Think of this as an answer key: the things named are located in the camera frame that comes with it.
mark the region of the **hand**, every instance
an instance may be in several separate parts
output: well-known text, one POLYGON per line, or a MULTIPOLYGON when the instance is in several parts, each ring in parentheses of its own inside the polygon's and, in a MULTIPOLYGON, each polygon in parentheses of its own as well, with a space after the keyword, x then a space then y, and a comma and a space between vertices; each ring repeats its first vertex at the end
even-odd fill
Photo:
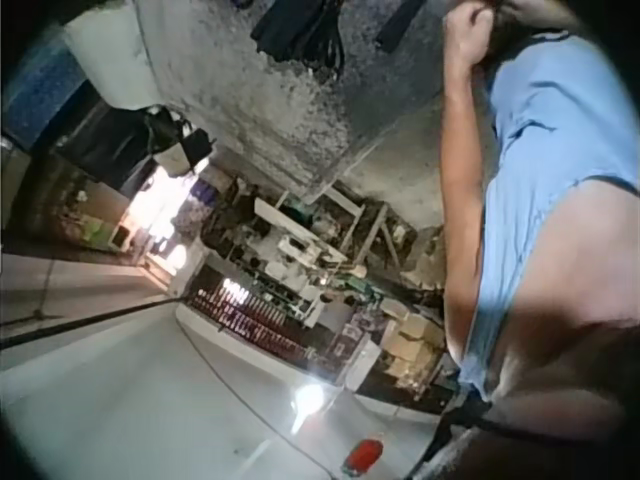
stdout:
POLYGON ((479 1, 464 2, 445 17, 445 81, 470 76, 487 54, 493 20, 493 10, 479 1))

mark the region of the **person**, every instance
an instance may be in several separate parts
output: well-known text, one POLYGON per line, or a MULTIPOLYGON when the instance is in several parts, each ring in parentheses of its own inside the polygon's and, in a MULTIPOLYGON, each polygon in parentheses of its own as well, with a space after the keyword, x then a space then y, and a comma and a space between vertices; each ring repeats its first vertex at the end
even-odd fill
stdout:
POLYGON ((496 12, 483 2, 445 19, 441 145, 447 343, 493 428, 471 428, 418 478, 612 478, 602 469, 623 465, 621 438, 639 428, 638 117, 567 8, 501 5, 545 31, 490 80, 500 155, 484 194, 472 72, 496 12))

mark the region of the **light blue shirt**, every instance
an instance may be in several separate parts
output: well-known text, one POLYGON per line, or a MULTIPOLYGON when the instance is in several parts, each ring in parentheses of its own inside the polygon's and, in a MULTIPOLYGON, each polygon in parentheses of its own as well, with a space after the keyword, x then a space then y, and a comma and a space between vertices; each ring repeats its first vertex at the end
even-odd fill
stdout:
POLYGON ((486 192, 482 278, 459 377, 485 399, 493 349, 546 217, 589 178, 639 189, 639 122, 613 67, 584 39, 542 39, 504 62, 490 91, 499 170, 486 192))

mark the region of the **red object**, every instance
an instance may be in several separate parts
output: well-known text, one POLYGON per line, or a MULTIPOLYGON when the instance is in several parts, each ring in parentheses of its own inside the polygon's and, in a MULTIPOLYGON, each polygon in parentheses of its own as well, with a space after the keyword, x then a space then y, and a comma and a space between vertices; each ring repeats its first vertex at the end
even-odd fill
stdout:
POLYGON ((344 461, 344 466, 358 475, 364 475, 382 455, 384 446, 379 440, 362 440, 344 461))

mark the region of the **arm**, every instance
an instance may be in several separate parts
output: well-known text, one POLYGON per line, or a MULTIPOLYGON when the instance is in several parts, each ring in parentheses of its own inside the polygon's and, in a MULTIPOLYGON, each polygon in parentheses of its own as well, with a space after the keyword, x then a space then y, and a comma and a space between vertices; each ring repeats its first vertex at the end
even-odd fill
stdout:
POLYGON ((451 354, 461 361, 481 273, 482 148, 471 70, 486 54, 493 14, 467 2, 446 19, 444 115, 440 182, 447 250, 445 327, 451 354))

